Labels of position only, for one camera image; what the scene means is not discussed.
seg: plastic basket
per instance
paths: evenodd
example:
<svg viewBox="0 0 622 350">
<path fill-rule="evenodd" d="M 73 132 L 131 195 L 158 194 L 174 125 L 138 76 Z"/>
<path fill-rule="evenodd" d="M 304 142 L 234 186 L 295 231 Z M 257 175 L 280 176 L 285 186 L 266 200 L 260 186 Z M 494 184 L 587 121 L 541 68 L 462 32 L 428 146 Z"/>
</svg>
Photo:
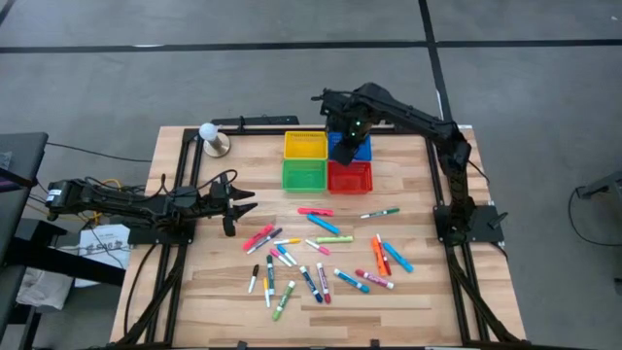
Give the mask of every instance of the plastic basket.
<svg viewBox="0 0 622 350">
<path fill-rule="evenodd" d="M 283 190 L 291 193 L 318 193 L 327 188 L 325 160 L 283 161 Z"/>
<path fill-rule="evenodd" d="M 328 158 L 330 160 L 334 160 L 332 157 L 332 149 L 339 141 L 341 141 L 341 132 L 328 133 L 328 154 L 330 155 Z M 365 137 L 365 142 L 359 146 L 353 160 L 371 161 L 371 139 L 369 135 Z"/>
<path fill-rule="evenodd" d="M 287 131 L 285 159 L 328 158 L 327 135 L 323 131 Z"/>
<path fill-rule="evenodd" d="M 373 190 L 371 163 L 353 161 L 343 166 L 328 162 L 328 190 L 334 194 L 364 194 Z"/>
</svg>

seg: green basket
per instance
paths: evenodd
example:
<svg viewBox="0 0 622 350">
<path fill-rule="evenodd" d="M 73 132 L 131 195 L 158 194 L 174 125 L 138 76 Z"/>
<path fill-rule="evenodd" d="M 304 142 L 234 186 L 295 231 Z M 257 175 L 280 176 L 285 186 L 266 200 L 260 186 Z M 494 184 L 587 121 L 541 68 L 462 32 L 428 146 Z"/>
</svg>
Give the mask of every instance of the green basket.
<svg viewBox="0 0 622 350">
<path fill-rule="evenodd" d="M 283 161 L 283 190 L 291 193 L 319 193 L 327 188 L 325 160 Z"/>
</svg>

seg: light blue marker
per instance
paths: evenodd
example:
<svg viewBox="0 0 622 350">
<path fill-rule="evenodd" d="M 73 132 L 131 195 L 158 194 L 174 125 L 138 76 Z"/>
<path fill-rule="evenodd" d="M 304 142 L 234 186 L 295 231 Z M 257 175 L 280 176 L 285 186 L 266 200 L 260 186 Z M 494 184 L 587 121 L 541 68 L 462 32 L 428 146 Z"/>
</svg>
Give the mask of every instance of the light blue marker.
<svg viewBox="0 0 622 350">
<path fill-rule="evenodd" d="M 395 259 L 406 271 L 412 272 L 414 270 L 414 267 L 410 264 L 410 262 L 401 256 L 397 250 L 389 244 L 389 242 L 382 242 L 382 246 L 385 247 L 385 250 L 389 252 L 393 259 Z"/>
<path fill-rule="evenodd" d="M 293 264 L 298 265 L 298 262 L 294 260 L 294 257 L 292 257 L 292 255 L 288 253 L 287 250 L 285 250 L 285 247 L 283 245 L 279 244 L 278 246 L 276 246 L 276 249 L 278 249 L 279 252 L 281 252 L 281 254 L 283 254 L 285 258 L 289 259 Z"/>
<path fill-rule="evenodd" d="M 348 282 L 349 284 L 351 284 L 353 287 L 356 287 L 359 291 L 363 292 L 363 293 L 369 293 L 369 287 L 367 287 L 366 285 L 364 285 L 363 283 L 357 281 L 356 279 L 350 277 L 349 275 L 341 272 L 341 270 L 339 270 L 338 268 L 336 268 L 334 270 L 334 274 L 341 278 L 342 280 Z"/>
<path fill-rule="evenodd" d="M 317 216 L 313 214 L 307 214 L 307 219 L 309 219 L 310 222 L 317 224 L 321 226 L 322 228 L 325 228 L 330 233 L 339 234 L 339 228 L 334 227 L 333 225 L 325 222 L 324 220 L 318 218 Z"/>
</svg>

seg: white ball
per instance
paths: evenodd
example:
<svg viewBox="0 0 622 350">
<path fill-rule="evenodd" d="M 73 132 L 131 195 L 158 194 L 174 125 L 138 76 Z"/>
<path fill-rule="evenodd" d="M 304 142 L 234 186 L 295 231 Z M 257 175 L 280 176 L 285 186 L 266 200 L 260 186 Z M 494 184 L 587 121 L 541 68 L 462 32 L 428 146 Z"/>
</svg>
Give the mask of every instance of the white ball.
<svg viewBox="0 0 622 350">
<path fill-rule="evenodd" d="M 198 129 L 198 134 L 205 141 L 214 141 L 218 136 L 218 127 L 207 122 Z"/>
</svg>

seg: marker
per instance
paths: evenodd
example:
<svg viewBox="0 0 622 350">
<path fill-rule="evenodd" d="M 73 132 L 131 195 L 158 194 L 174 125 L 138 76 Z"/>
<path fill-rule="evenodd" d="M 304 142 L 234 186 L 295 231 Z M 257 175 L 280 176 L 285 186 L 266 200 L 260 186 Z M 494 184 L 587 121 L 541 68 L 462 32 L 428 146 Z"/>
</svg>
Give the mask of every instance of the marker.
<svg viewBox="0 0 622 350">
<path fill-rule="evenodd" d="M 268 279 L 263 277 L 263 294 L 265 295 L 265 306 L 270 308 L 270 291 L 268 290 Z"/>
<path fill-rule="evenodd" d="M 328 293 L 328 280 L 327 275 L 324 273 L 324 267 L 322 266 L 321 262 L 318 262 L 316 266 L 318 267 L 318 275 L 320 275 L 320 284 L 322 284 L 322 293 L 324 293 L 324 300 L 326 300 L 327 303 L 330 303 L 330 294 Z"/>
<path fill-rule="evenodd" d="M 274 241 L 274 244 L 279 245 L 279 244 L 295 244 L 295 243 L 300 243 L 302 239 L 300 238 L 290 238 L 290 239 L 283 239 L 280 241 Z"/>
<path fill-rule="evenodd" d="M 313 214 L 307 214 L 307 219 L 309 219 L 310 222 L 317 224 L 324 229 L 327 229 L 331 233 L 339 234 L 339 228 L 334 227 L 332 224 L 325 222 L 324 220 L 318 218 L 317 216 Z"/>
<path fill-rule="evenodd" d="M 292 267 L 292 264 L 288 262 L 287 259 L 283 258 L 282 255 L 279 255 L 279 252 L 277 252 L 275 249 L 270 249 L 270 254 L 272 254 L 274 258 L 278 258 L 282 263 L 284 263 L 288 267 Z"/>
<path fill-rule="evenodd" d="M 251 248 L 248 252 L 246 252 L 246 254 L 251 254 L 255 252 L 260 246 L 264 245 L 270 239 L 276 237 L 277 234 L 281 233 L 282 230 L 282 228 L 277 228 L 276 230 L 272 231 L 272 233 L 268 234 L 267 237 L 264 237 L 263 240 L 261 240 L 255 247 Z"/>
<path fill-rule="evenodd" d="M 255 281 L 257 281 L 258 272 L 259 272 L 259 265 L 256 264 L 255 267 L 253 267 L 253 277 L 251 277 L 251 284 L 249 285 L 249 294 L 253 291 L 253 288 L 255 287 Z"/>
<path fill-rule="evenodd" d="M 378 244 L 380 245 L 380 254 L 382 254 L 382 260 L 385 263 L 385 267 L 387 268 L 387 274 L 391 276 L 391 267 L 389 266 L 389 259 L 385 255 L 385 252 L 382 250 L 382 239 L 380 239 L 380 234 L 376 233 L 376 238 L 378 238 Z"/>
<path fill-rule="evenodd" d="M 294 257 L 292 257 L 292 255 L 288 253 L 287 250 L 285 250 L 284 246 L 282 245 L 276 246 L 276 249 L 278 249 L 279 252 L 281 252 L 281 254 L 283 254 L 287 259 L 289 259 L 290 262 L 292 262 L 295 265 L 298 265 L 298 262 L 295 261 Z"/>
<path fill-rule="evenodd" d="M 347 243 L 354 241 L 354 236 L 317 237 L 315 241 L 318 243 Z"/>
<path fill-rule="evenodd" d="M 382 246 L 385 247 L 387 252 L 389 252 L 389 254 L 391 254 L 391 256 L 393 257 L 393 259 L 395 259 L 401 265 L 401 267 L 403 267 L 406 271 L 412 272 L 414 270 L 414 268 L 410 264 L 410 262 L 408 262 L 408 260 L 404 259 L 397 252 L 397 250 L 394 247 L 392 247 L 391 244 L 389 244 L 389 242 L 383 242 Z"/>
<path fill-rule="evenodd" d="M 309 286 L 309 289 L 311 290 L 313 297 L 315 297 L 315 300 L 317 300 L 318 302 L 322 302 L 322 296 L 320 296 L 320 291 L 318 291 L 318 289 L 315 288 L 315 284 L 313 283 L 311 276 L 309 276 L 309 272 L 307 271 L 307 268 L 304 266 L 301 266 L 300 273 L 302 273 L 302 275 L 304 276 L 304 279 L 307 281 L 307 286 Z"/>
<path fill-rule="evenodd" d="M 290 295 L 292 294 L 294 287 L 295 287 L 295 282 L 290 281 L 290 283 L 288 284 L 288 288 L 286 288 L 285 292 L 283 293 L 283 296 L 281 297 L 281 301 L 279 301 L 279 304 L 276 306 L 276 310 L 274 310 L 274 313 L 272 314 L 273 321 L 277 321 L 279 317 L 281 317 L 281 312 L 283 312 L 285 305 L 288 303 L 288 300 L 290 299 Z"/>
<path fill-rule="evenodd" d="M 367 287 L 366 285 L 364 285 L 363 283 L 357 281 L 356 279 L 348 276 L 347 274 L 341 272 L 338 268 L 336 268 L 334 270 L 334 274 L 341 278 L 342 280 L 348 282 L 350 285 L 352 285 L 353 287 L 357 288 L 359 291 L 363 292 L 363 293 L 369 293 L 369 287 Z"/>
<path fill-rule="evenodd" d="M 253 237 L 251 237 L 251 239 L 249 239 L 246 242 L 244 242 L 244 244 L 242 245 L 242 249 L 244 249 L 244 250 L 251 249 L 251 247 L 253 247 L 255 244 L 257 244 L 257 242 L 259 242 L 260 239 L 262 239 L 266 235 L 268 235 L 268 233 L 270 233 L 270 231 L 272 231 L 273 229 L 274 229 L 274 225 L 272 225 L 272 224 L 266 225 L 264 228 L 262 228 L 259 231 L 258 234 L 254 235 Z"/>
<path fill-rule="evenodd" d="M 379 211 L 375 213 L 361 215 L 361 219 L 375 218 L 377 216 L 385 216 L 389 214 L 395 214 L 397 212 L 399 212 L 399 208 L 392 208 L 392 209 L 387 209 L 387 210 L 383 210 L 383 211 Z"/>
<path fill-rule="evenodd" d="M 310 245 L 311 247 L 317 249 L 318 251 L 320 251 L 320 253 L 324 254 L 324 255 L 330 255 L 330 250 L 324 247 L 320 247 L 318 244 L 316 244 L 315 242 L 312 242 L 308 239 L 304 240 L 305 242 L 307 242 L 308 245 Z"/>
<path fill-rule="evenodd" d="M 357 272 L 357 276 L 362 277 L 366 280 L 369 280 L 375 284 L 381 285 L 382 287 L 392 289 L 394 286 L 393 282 L 389 282 L 384 278 L 380 278 L 378 276 L 372 275 L 371 273 L 365 272 L 361 269 L 357 269 L 356 272 Z"/>
<path fill-rule="evenodd" d="M 373 254 L 376 256 L 376 265 L 378 266 L 378 273 L 381 276 L 386 276 L 387 267 L 385 266 L 385 261 L 382 259 L 382 246 L 376 237 L 371 238 L 371 249 L 373 250 Z"/>
<path fill-rule="evenodd" d="M 334 212 L 330 209 L 319 209 L 319 208 L 298 208 L 298 214 L 313 214 L 313 215 L 324 215 L 324 216 L 333 216 Z"/>
<path fill-rule="evenodd" d="M 266 256 L 268 261 L 268 289 L 271 296 L 274 296 L 274 265 L 272 264 L 272 256 Z"/>
</svg>

